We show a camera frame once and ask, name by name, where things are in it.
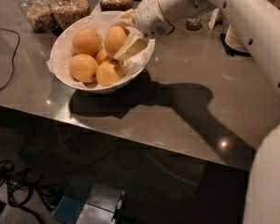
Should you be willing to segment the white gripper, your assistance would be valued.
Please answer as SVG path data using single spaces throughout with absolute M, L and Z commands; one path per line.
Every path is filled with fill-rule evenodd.
M 164 16 L 159 0 L 142 0 L 136 10 L 131 8 L 124 11 L 112 21 L 112 25 L 136 26 L 143 34 L 153 37 L 168 35 L 174 30 L 174 26 Z M 124 63 L 144 50 L 147 44 L 141 35 L 130 33 L 114 58 Z

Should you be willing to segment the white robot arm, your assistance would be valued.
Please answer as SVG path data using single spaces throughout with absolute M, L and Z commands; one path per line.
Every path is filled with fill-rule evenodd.
M 267 0 L 203 0 L 217 7 L 280 97 L 280 10 Z M 143 0 L 116 24 L 149 36 L 167 35 L 173 23 L 200 8 L 197 0 Z M 252 163 L 243 224 L 280 224 L 280 125 L 262 141 Z

